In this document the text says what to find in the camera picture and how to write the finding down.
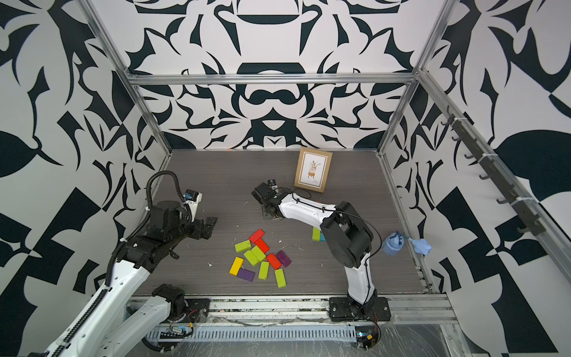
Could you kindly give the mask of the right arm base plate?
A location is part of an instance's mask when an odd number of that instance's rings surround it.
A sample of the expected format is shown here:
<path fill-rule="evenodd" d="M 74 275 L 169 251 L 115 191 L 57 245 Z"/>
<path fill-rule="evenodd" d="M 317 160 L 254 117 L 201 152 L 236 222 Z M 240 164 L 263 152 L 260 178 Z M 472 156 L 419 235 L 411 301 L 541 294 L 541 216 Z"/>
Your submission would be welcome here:
<path fill-rule="evenodd" d="M 330 297 L 328 315 L 334 322 L 391 320 L 391 311 L 386 297 L 374 295 L 365 305 L 358 304 L 349 296 Z"/>

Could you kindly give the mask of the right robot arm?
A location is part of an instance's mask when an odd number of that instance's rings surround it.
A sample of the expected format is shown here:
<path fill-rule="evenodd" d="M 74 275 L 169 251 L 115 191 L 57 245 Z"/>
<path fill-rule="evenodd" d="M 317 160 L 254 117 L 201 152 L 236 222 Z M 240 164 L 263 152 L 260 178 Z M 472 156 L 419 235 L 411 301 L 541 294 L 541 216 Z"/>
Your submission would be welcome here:
<path fill-rule="evenodd" d="M 349 302 L 362 312 L 376 302 L 376 287 L 370 270 L 373 232 L 367 221 L 348 202 L 326 205 L 279 188 L 273 181 L 261 183 L 252 191 L 263 213 L 271 219 L 306 223 L 324 235 L 332 256 L 344 266 Z"/>

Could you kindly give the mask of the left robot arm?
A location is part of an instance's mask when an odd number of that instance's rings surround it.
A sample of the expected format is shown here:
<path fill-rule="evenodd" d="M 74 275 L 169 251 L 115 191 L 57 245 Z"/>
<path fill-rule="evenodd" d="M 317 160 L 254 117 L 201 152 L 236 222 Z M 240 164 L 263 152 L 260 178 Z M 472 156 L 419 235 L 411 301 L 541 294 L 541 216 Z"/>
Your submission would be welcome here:
<path fill-rule="evenodd" d="M 159 263 L 166 257 L 178 259 L 175 248 L 184 239 L 210 239 L 218 221 L 216 217 L 197 218 L 202 194 L 182 191 L 177 175 L 170 170 L 152 175 L 145 191 L 143 221 L 120 240 L 103 285 L 42 356 L 126 356 L 160 323 L 185 317 L 184 290 L 162 284 L 147 303 L 120 325 L 114 325 Z"/>

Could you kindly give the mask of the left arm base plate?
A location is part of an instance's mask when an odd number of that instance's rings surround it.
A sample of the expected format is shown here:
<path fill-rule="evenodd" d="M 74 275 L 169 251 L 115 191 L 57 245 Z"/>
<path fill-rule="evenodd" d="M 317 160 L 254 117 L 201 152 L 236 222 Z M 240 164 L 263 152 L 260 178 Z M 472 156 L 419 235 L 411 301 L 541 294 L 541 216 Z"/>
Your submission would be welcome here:
<path fill-rule="evenodd" d="M 181 323 L 200 323 L 208 318 L 211 300 L 209 298 L 186 298 Z"/>

